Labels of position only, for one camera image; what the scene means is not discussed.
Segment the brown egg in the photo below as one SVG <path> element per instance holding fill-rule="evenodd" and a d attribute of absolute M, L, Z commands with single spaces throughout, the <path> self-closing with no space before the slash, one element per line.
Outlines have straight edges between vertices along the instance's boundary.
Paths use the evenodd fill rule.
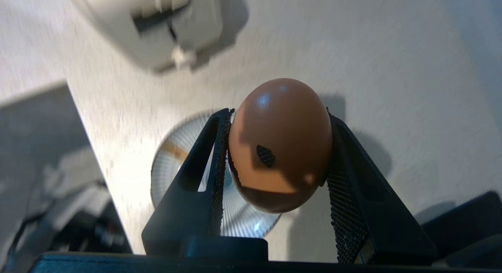
<path fill-rule="evenodd" d="M 328 112 L 304 83 L 268 81 L 237 110 L 228 148 L 235 185 L 246 201 L 265 212 L 291 211 L 326 175 L 332 149 Z"/>

